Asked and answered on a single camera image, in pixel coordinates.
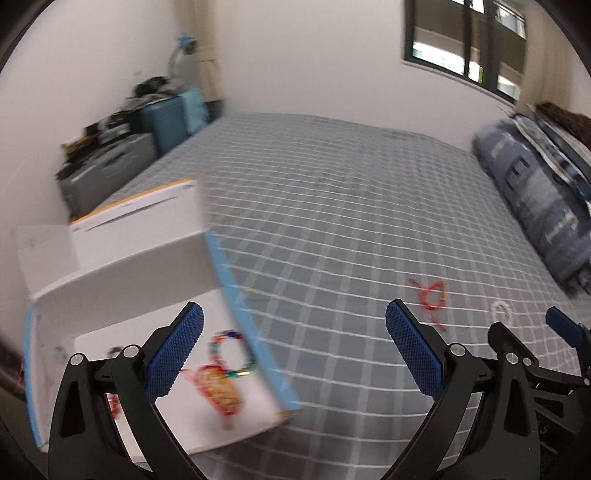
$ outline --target blue gripper pad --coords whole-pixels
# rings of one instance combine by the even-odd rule
[[[386,309],[386,329],[406,362],[419,390],[438,400],[443,394],[443,365],[414,321],[395,302]]]
[[[203,331],[203,310],[192,303],[176,318],[172,331],[146,367],[146,396],[155,402],[170,389]]]
[[[579,326],[556,307],[546,312],[546,324],[572,348],[583,345],[583,332]]]

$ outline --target white cardboard box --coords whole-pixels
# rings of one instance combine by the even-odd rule
[[[204,328],[184,368],[211,364],[209,340],[240,330],[256,368],[234,379],[241,411],[226,430],[217,411],[179,375],[160,413],[188,453],[268,430],[299,409],[233,282],[194,180],[169,184],[99,210],[72,225],[18,230],[18,256],[30,291],[25,332],[25,382],[35,441],[47,448],[51,415],[68,359],[108,358],[113,348],[142,345],[189,301],[204,311]],[[222,344],[230,368],[245,361],[235,340]],[[144,461],[123,414],[116,419],[133,461]]]

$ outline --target bracelet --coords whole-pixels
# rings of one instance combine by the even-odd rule
[[[246,351],[248,353],[249,358],[244,367],[239,368],[238,370],[228,370],[227,365],[224,363],[219,353],[220,344],[226,338],[234,338],[236,340],[240,340],[246,347]],[[227,377],[237,378],[242,377],[244,375],[248,375],[255,366],[255,356],[252,353],[252,350],[244,340],[242,334],[240,332],[237,332],[236,330],[224,330],[223,332],[217,333],[209,343],[209,354],[212,357],[213,363],[224,369]]]

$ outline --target white wall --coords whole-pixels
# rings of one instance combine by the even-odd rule
[[[570,64],[570,110],[591,117],[591,76],[572,47]]]
[[[217,0],[227,111],[306,113],[468,150],[506,103],[400,62],[403,0]]]
[[[59,145],[166,74],[172,0],[56,0],[0,73],[0,330],[20,345],[27,306],[17,225],[65,222]]]

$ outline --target window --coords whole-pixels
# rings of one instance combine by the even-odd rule
[[[406,0],[405,59],[519,98],[525,19],[506,0]]]

